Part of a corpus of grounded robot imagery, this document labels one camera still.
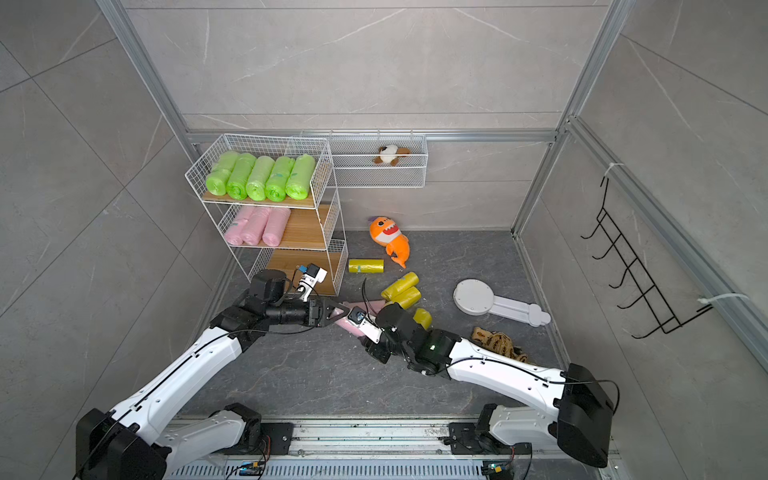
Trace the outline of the green roll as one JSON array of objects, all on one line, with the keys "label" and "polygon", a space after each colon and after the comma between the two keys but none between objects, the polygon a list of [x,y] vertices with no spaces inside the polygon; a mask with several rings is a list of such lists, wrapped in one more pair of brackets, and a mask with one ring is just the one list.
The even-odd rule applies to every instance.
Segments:
[{"label": "green roll", "polygon": [[226,192],[234,200],[244,200],[248,194],[246,185],[256,162],[256,157],[250,153],[240,154],[235,161],[229,179],[226,183]]},{"label": "green roll", "polygon": [[294,200],[304,200],[309,196],[311,179],[316,167],[313,156],[303,154],[295,159],[291,174],[286,182],[286,195]]},{"label": "green roll", "polygon": [[206,189],[209,193],[215,196],[224,196],[227,193],[227,182],[239,156],[239,152],[229,150],[222,153],[218,160],[213,163],[205,179]]},{"label": "green roll", "polygon": [[274,167],[275,160],[269,156],[260,156],[255,160],[254,167],[246,182],[247,196],[254,201],[266,199],[266,183]]},{"label": "green roll", "polygon": [[294,164],[295,159],[287,156],[281,156],[275,161],[264,187],[268,200],[282,202],[286,198],[286,185]]}]

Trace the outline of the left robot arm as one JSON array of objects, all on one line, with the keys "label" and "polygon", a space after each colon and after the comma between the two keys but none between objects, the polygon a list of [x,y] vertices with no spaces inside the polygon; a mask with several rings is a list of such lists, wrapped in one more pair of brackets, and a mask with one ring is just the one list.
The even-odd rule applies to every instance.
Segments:
[{"label": "left robot arm", "polygon": [[326,270],[309,264],[297,272],[298,281],[280,270],[258,272],[154,379],[112,409],[86,413],[76,425],[75,478],[162,479],[211,453],[266,454],[270,442],[261,415],[240,403],[179,430],[169,425],[220,370],[275,326],[291,325],[300,334],[338,320],[338,303],[315,290]]}]

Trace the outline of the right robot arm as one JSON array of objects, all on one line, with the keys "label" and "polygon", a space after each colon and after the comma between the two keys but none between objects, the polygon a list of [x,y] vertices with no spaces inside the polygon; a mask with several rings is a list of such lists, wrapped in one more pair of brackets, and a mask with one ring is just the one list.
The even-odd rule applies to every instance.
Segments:
[{"label": "right robot arm", "polygon": [[513,360],[469,339],[427,329],[397,304],[372,315],[355,308],[348,321],[362,332],[366,352],[381,363],[401,356],[423,376],[479,385],[532,408],[531,437],[552,438],[571,458],[591,467],[608,464],[617,403],[585,367],[566,370]]}]

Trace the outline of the pink roll small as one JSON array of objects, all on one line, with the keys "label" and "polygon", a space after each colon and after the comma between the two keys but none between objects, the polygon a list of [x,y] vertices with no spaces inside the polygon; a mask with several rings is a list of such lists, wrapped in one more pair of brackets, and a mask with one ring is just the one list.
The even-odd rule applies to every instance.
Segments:
[{"label": "pink roll small", "polygon": [[243,244],[244,230],[254,210],[253,206],[242,206],[239,209],[224,234],[224,239],[229,245],[240,246]]}]

